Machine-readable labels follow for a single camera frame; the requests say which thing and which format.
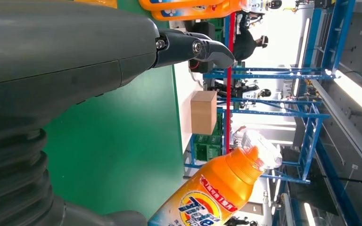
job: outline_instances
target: bottle cap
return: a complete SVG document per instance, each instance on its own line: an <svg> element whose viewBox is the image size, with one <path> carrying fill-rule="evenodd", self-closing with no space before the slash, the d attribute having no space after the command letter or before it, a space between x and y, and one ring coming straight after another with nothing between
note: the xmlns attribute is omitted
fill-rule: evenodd
<svg viewBox="0 0 362 226"><path fill-rule="evenodd" d="M250 149L235 148L225 158L228 166L242 181L254 184L264 172L264 162L259 158L259 149L256 146Z"/></svg>

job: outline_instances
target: green surface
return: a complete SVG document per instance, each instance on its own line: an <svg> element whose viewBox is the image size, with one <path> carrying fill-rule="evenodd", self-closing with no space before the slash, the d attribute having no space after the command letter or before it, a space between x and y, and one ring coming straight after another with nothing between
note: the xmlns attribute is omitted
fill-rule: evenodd
<svg viewBox="0 0 362 226"><path fill-rule="evenodd" d="M143 12L136 0L118 5ZM101 214L149 218L181 185L178 120L172 66L71 107L45 128L54 193Z"/></svg>

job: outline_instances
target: tide bottle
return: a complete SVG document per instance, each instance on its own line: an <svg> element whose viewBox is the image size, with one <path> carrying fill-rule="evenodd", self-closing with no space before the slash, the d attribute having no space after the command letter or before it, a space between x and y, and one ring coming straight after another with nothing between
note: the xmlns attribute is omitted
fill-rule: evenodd
<svg viewBox="0 0 362 226"><path fill-rule="evenodd" d="M265 155L257 146L238 147L212 159L163 204L148 226L222 226L248 202L266 169Z"/></svg>
<svg viewBox="0 0 362 226"><path fill-rule="evenodd" d="M172 8L188 8L200 5L217 5L223 0L139 0L140 5L149 11Z"/></svg>
<svg viewBox="0 0 362 226"><path fill-rule="evenodd" d="M217 5L210 4L152 11L152 16L160 21L221 18L241 9L249 11L248 2L249 0L224 0Z"/></svg>

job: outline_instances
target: person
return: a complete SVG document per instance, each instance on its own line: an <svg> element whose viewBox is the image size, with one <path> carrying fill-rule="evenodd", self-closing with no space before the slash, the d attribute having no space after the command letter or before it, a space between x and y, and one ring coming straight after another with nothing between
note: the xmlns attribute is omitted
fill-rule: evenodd
<svg viewBox="0 0 362 226"><path fill-rule="evenodd" d="M262 35L259 39L254 40L252 34L247 30L247 20L250 16L256 16L255 13L242 13L242 19L239 23L240 34L235 36L233 55L236 61L242 61L249 58L256 47L266 48L269 42L267 36Z"/></svg>

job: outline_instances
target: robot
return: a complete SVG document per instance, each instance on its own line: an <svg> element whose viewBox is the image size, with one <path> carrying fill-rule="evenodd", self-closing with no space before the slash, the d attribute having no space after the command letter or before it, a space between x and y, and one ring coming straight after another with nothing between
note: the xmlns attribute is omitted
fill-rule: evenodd
<svg viewBox="0 0 362 226"><path fill-rule="evenodd" d="M134 211L100 216L55 196L41 128L145 70L191 59L234 63L207 36L114 8L0 0L0 226L146 226Z"/></svg>

